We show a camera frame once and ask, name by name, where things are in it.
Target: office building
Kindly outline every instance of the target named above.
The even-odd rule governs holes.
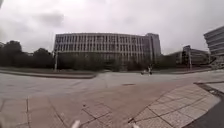
[[[176,65],[201,66],[209,63],[209,53],[198,49],[192,49],[190,45],[183,47],[183,50],[166,55],[175,61]]]
[[[204,34],[212,56],[224,55],[224,26]]]
[[[204,34],[204,38],[211,52],[211,67],[224,68],[224,26]]]
[[[149,61],[151,64],[161,55],[159,35],[145,36],[113,33],[57,34],[54,51],[88,56],[95,53],[104,60],[120,60],[122,65],[132,61]]]

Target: cloudy sky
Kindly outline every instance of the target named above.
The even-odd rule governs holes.
[[[190,44],[207,50],[203,34],[224,25],[223,0],[4,0],[0,41],[24,51],[52,50],[56,33],[160,35],[162,53]]]

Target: ground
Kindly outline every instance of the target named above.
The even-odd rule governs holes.
[[[223,72],[186,75],[103,73],[93,79],[53,79],[0,74],[0,111],[15,128],[179,128],[220,100],[194,82]]]

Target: lamp post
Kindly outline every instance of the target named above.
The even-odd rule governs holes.
[[[188,56],[189,56],[189,64],[190,64],[190,70],[192,69],[192,62],[191,62],[191,51],[188,51]]]
[[[57,72],[57,68],[58,68],[58,51],[56,49],[55,51],[55,62],[54,62],[54,71]]]

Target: white object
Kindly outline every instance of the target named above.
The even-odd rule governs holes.
[[[80,120],[76,120],[75,123],[72,125],[72,128],[79,128]]]

